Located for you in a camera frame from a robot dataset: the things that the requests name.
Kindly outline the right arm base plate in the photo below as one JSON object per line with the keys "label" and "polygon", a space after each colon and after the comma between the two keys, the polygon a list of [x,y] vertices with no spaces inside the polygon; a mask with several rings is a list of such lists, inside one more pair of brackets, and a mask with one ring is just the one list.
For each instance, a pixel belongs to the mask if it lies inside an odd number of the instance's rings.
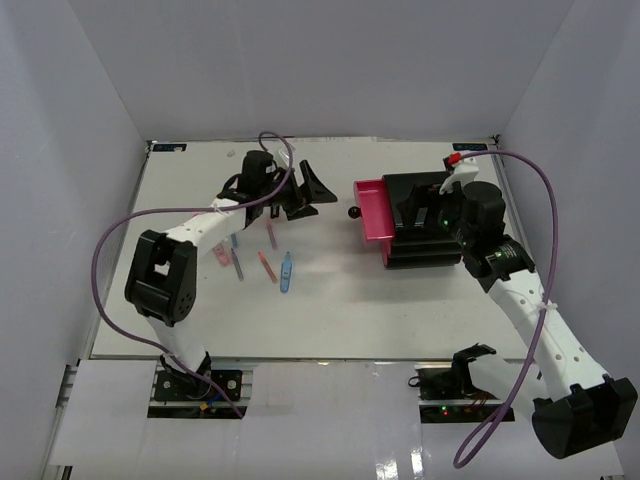
{"label": "right arm base plate", "polygon": [[450,368],[420,368],[407,384],[419,390],[421,400],[495,400],[496,397],[475,387],[463,387]]}

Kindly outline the pink purple highlighter pen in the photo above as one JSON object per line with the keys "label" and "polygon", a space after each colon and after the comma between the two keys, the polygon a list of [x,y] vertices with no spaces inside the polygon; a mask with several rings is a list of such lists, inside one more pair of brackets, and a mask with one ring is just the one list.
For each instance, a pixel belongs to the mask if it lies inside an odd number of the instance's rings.
{"label": "pink purple highlighter pen", "polygon": [[278,243],[277,243],[277,239],[275,236],[275,231],[274,231],[274,227],[273,227],[273,223],[271,222],[271,219],[267,219],[266,223],[265,223],[265,227],[266,227],[266,231],[268,233],[268,237],[269,237],[269,242],[271,245],[271,248],[274,251],[278,250]]}

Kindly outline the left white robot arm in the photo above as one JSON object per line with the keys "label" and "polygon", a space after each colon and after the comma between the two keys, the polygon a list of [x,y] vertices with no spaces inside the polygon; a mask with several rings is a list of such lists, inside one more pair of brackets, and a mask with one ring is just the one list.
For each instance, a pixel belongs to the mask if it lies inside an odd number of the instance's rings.
{"label": "left white robot arm", "polygon": [[163,232],[146,230],[138,238],[125,298],[153,328],[166,350],[164,361],[180,371],[176,384],[188,398],[205,396],[212,378],[205,369],[209,354],[188,322],[196,303],[198,263],[264,212],[293,221],[317,215],[317,204],[337,201],[308,161],[302,160],[298,170],[301,184],[293,168],[277,164],[266,151],[251,150],[207,212]]}

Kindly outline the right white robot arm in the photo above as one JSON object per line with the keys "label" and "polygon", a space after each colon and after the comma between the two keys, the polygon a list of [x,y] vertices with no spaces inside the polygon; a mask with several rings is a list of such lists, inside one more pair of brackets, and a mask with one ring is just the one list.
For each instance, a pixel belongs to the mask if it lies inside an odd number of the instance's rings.
{"label": "right white robot arm", "polygon": [[417,184],[398,208],[408,223],[424,210],[461,247],[467,271],[529,346],[516,374],[507,373],[506,363],[488,345],[463,349],[443,376],[447,386],[466,399],[483,391],[520,409],[556,459],[621,438],[638,392],[629,379],[611,377],[586,352],[549,300],[533,260],[505,232],[501,190],[484,181],[450,188]]}

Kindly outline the black drawer organizer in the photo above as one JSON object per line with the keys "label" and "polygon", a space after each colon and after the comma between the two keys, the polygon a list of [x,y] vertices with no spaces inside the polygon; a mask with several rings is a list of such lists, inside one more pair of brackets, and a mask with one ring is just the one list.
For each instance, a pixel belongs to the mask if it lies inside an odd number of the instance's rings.
{"label": "black drawer organizer", "polygon": [[383,243],[390,270],[453,266],[461,247],[438,223],[445,171],[387,174],[383,177],[392,214],[393,237]]}

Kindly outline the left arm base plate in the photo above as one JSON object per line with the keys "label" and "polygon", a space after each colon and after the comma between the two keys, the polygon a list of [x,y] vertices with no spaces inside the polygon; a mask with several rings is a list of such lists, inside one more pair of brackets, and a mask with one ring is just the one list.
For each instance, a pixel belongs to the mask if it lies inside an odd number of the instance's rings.
{"label": "left arm base plate", "polygon": [[[241,370],[213,370],[209,376],[231,401],[240,400],[243,384]],[[189,375],[178,375],[162,369],[157,372],[151,399],[156,402],[179,402],[209,400],[214,397],[223,401],[219,392],[209,384]]]}

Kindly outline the pink top drawer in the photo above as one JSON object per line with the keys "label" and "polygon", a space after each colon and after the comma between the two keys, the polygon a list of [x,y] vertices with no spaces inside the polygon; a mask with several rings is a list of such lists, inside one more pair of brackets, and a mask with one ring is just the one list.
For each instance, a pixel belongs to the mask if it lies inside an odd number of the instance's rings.
{"label": "pink top drawer", "polygon": [[355,181],[353,190],[365,241],[371,243],[393,240],[395,226],[385,181]]}

